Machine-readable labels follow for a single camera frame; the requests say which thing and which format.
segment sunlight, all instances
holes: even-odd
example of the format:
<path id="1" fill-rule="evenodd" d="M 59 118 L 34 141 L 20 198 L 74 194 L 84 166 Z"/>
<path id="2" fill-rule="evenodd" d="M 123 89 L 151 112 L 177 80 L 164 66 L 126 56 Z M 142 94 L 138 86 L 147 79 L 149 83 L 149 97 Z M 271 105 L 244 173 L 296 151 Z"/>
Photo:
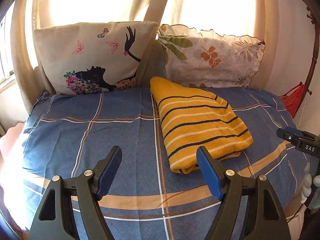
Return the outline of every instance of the sunlight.
<path id="1" fill-rule="evenodd" d="M 26 3 L 25 35 L 30 63 L 31 66 L 35 68 L 36 66 L 38 66 L 38 60 L 32 35 L 32 2 L 33 0 L 27 0 Z"/>
<path id="2" fill-rule="evenodd" d="M 50 0 L 54 26 L 127 21 L 133 0 Z"/>
<path id="3" fill-rule="evenodd" d="M 26 214 L 26 196 L 24 194 L 23 176 L 22 176 L 22 160 L 23 160 L 23 146 L 24 142 L 29 137 L 28 133 L 20 134 L 19 138 L 15 142 L 11 149 L 11 153 L 8 155 L 4 162 L 2 187 L 4 189 L 4 203 L 9 208 L 9 212 L 12 217 L 15 218 L 15 222 L 22 229 L 26 229 L 27 214 Z"/>
<path id="4" fill-rule="evenodd" d="M 252 36 L 255 10 L 255 0 L 183 0 L 180 22 L 172 24 L 194 27 L 198 32 L 213 29 L 220 35 Z M 166 11 L 167 22 L 162 21 L 162 24 L 169 21 Z"/>

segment curtain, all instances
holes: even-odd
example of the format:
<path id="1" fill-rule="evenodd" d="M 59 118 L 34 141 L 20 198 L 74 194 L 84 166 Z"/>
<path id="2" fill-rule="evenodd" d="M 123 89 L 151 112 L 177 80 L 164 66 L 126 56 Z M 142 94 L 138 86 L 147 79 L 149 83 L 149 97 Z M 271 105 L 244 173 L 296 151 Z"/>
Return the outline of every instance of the curtain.
<path id="1" fill-rule="evenodd" d="M 4 135 L 5 135 L 5 132 L 4 132 L 3 128 L 2 128 L 2 126 L 0 125 L 0 137 L 4 136 Z"/>
<path id="2" fill-rule="evenodd" d="M 30 64 L 25 8 L 26 0 L 16 0 L 11 46 L 17 83 L 26 109 L 30 111 L 42 89 L 51 94 L 55 91 L 39 57 L 32 60 L 37 62 L 35 69 Z M 196 27 L 197 31 L 214 29 L 220 35 L 255 36 L 266 41 L 263 61 L 250 85 L 259 89 L 268 84 L 279 31 L 277 0 L 33 0 L 31 14 L 30 31 L 78 22 L 155 21 L 158 25 L 184 24 L 189 28 Z M 161 74 L 161 64 L 155 61 L 162 60 L 161 53 L 157 41 L 150 39 L 137 69 L 137 86 L 148 86 L 150 77 Z"/>
<path id="3" fill-rule="evenodd" d="M 26 1 L 16 0 L 15 2 L 10 38 L 13 70 L 26 110 L 30 112 L 44 86 L 40 85 L 36 78 L 36 72 L 31 66 L 27 51 L 25 37 Z"/>

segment red cloth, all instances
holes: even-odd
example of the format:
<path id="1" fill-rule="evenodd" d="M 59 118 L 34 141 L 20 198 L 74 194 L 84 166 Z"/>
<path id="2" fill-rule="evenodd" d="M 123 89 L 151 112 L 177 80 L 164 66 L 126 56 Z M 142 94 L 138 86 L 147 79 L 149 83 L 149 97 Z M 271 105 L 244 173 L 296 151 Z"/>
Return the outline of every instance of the red cloth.
<path id="1" fill-rule="evenodd" d="M 284 103 L 285 108 L 288 110 L 288 112 L 291 114 L 292 118 L 296 116 L 296 113 L 299 109 L 299 104 L 302 98 L 304 90 L 304 84 L 299 84 L 295 86 L 294 88 L 290 89 L 287 93 L 285 93 L 283 96 L 279 96 L 279 98 Z"/>

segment cable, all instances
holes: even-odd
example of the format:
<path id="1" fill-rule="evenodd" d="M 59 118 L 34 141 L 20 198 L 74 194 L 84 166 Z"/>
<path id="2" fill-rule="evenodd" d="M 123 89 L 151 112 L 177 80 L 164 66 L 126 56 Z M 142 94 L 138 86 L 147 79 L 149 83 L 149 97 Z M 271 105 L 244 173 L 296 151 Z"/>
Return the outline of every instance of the cable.
<path id="1" fill-rule="evenodd" d="M 304 205 L 304 203 L 301 204 L 301 206 L 299 207 L 299 209 L 297 210 L 297 212 L 292 216 L 292 218 L 289 219 L 288 224 L 289 224 L 289 222 L 298 214 L 298 212 L 300 211 L 300 209 L 302 208 L 303 205 Z"/>

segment metal screw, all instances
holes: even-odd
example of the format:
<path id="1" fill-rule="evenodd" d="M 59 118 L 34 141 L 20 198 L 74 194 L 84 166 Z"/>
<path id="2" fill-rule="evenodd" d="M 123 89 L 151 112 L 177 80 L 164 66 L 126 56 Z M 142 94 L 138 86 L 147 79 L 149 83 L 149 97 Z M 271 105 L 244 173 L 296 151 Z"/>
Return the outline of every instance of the metal screw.
<path id="1" fill-rule="evenodd" d="M 235 174 L 235 172 L 233 170 L 226 170 L 226 174 L 228 176 L 233 176 Z"/>
<path id="2" fill-rule="evenodd" d="M 261 175 L 259 175 L 259 179 L 262 181 L 266 181 L 267 177 L 265 175 L 261 174 Z"/>
<path id="3" fill-rule="evenodd" d="M 52 177 L 52 180 L 53 181 L 58 181 L 60 179 L 60 176 L 59 175 L 56 175 L 56 176 L 53 176 Z"/>
<path id="4" fill-rule="evenodd" d="M 93 171 L 92 170 L 86 170 L 85 172 L 84 172 L 84 175 L 85 176 L 91 176 L 93 174 Z"/>

